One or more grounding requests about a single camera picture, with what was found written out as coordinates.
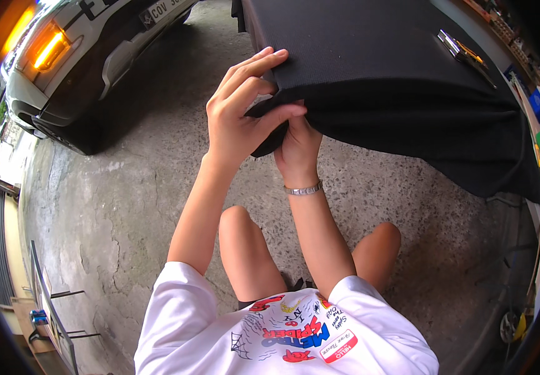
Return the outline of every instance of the metal clip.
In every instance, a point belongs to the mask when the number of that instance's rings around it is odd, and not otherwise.
[[[489,83],[489,85],[491,85],[492,88],[497,88],[497,86],[495,86],[495,83],[487,73],[488,66],[481,59],[480,56],[476,55],[476,53],[463,45],[460,41],[452,38],[442,29],[439,30],[439,34],[437,35],[437,37],[457,61],[461,61],[462,63],[466,63],[469,66],[473,67],[478,73],[480,73],[480,75],[482,75],[482,77]]]

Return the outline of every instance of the black felt cover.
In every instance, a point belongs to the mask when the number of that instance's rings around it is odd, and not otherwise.
[[[304,99],[308,121],[326,136],[423,158],[480,197],[510,191],[540,203],[529,127],[514,95],[484,51],[428,1],[233,0],[233,17],[256,51],[289,50],[266,76],[278,92],[248,115]],[[439,29],[485,60],[497,89],[452,57]],[[280,146],[287,127],[253,156]]]

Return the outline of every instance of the silver bracelet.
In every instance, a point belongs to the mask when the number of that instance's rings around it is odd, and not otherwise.
[[[305,196],[308,194],[313,194],[319,190],[322,190],[322,180],[320,180],[317,184],[315,184],[312,187],[303,188],[303,189],[289,189],[286,186],[284,187],[284,191],[294,196]]]

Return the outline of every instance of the spider web print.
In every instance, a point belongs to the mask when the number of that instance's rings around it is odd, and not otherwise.
[[[231,341],[230,351],[236,352],[236,354],[243,359],[253,359],[247,356],[249,352],[245,350],[245,342],[243,341],[243,334],[238,335],[238,334],[235,334],[234,332],[230,332],[230,334],[232,335],[232,337],[230,338],[230,341]]]

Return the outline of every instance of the white t-shirt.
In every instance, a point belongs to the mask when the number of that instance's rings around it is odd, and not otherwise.
[[[165,264],[134,355],[137,374],[437,374],[422,334],[357,276],[218,317],[193,267]]]

